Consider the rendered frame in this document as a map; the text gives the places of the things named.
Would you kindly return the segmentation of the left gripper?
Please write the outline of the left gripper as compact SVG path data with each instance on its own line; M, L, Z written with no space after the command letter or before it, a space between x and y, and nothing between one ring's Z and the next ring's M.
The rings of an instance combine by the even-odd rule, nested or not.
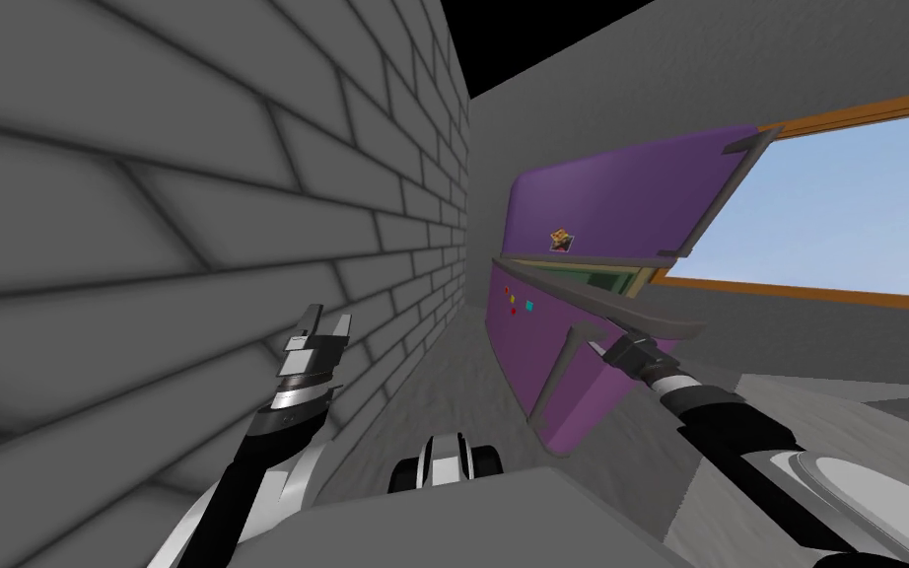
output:
M322 304L311 304L298 320L295 336L283 348L279 391L297 391L331 380L350 338L352 316L342 314L331 334L316 334L322 310Z

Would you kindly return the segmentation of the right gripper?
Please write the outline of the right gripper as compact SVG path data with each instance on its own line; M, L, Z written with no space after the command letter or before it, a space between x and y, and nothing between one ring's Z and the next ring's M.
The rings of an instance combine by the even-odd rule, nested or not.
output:
M602 355L602 361L649 388L681 374L679 362L662 351L651 335L638 331L620 335Z

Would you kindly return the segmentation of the purple fridge door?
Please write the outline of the purple fridge door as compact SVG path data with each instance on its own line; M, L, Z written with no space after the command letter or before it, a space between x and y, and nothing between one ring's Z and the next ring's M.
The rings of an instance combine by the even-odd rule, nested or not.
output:
M486 329L492 349L526 421L571 325L589 321L607 337L582 343L534 431L546 451L569 456L595 424L635 387L602 361L626 323L649 333L659 347L699 335L706 324L646 301L627 298L515 260L491 261Z
M532 170L511 187L504 256L658 259L678 249L741 154L727 145L758 131L751 125L634 145ZM574 236L550 251L550 234Z

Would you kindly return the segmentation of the purple fridge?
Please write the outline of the purple fridge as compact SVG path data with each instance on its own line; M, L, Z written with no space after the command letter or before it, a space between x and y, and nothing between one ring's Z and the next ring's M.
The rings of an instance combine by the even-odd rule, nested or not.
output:
M642 287L648 284L659 271L655 267L564 264L564 262L523 259L516 259L516 262L577 280L589 286L627 298L634 298Z

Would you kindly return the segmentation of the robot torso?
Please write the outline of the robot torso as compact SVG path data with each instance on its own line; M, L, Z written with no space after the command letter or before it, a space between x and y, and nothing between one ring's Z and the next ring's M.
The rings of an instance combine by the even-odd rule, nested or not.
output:
M318 506L229 568L693 568L552 467Z

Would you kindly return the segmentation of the orange framed window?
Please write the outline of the orange framed window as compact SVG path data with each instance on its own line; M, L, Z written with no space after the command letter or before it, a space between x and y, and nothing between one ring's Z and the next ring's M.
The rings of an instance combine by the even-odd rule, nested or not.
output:
M780 124L657 285L909 310L909 96Z

